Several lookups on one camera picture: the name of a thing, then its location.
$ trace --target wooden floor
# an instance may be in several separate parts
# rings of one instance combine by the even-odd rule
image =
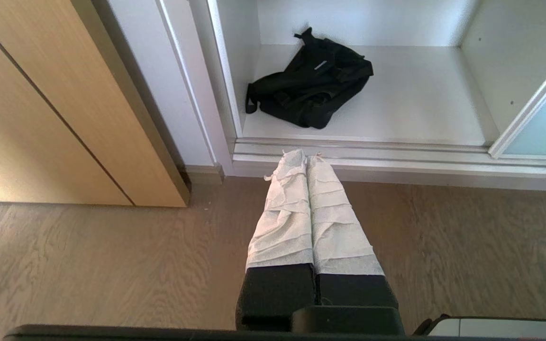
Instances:
[[[234,328],[268,183],[189,209],[0,204],[0,337],[18,324]],[[407,331],[441,313],[546,319],[546,192],[346,183]]]

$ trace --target baseboard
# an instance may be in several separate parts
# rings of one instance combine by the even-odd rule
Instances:
[[[234,176],[271,175],[279,157],[236,155]],[[372,160],[328,159],[341,181],[423,184],[473,188],[546,190],[546,168],[523,166],[482,166],[438,162],[374,162]]]
[[[222,167],[216,166],[184,166],[178,169],[182,178],[191,184],[223,184],[225,175]]]

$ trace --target white cabinet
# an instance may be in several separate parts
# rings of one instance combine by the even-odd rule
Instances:
[[[546,188],[546,158],[502,155],[546,102],[546,0],[190,7],[236,175],[262,175],[283,149],[301,147],[345,179]],[[308,27],[372,62],[364,89],[324,129],[246,114],[247,85],[282,71],[301,45],[294,33]]]

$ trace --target open wardrobe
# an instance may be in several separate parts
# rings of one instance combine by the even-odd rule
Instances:
[[[160,12],[227,175],[271,173],[301,148],[341,180],[546,189],[546,0],[168,0]],[[371,63],[322,129],[246,98],[303,51],[307,28]]]

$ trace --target black backpack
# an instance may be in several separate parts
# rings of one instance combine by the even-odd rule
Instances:
[[[260,78],[247,87],[246,112],[258,109],[301,127],[324,128],[332,114],[364,88],[372,63],[351,48],[317,39],[308,28],[305,45],[283,72]]]

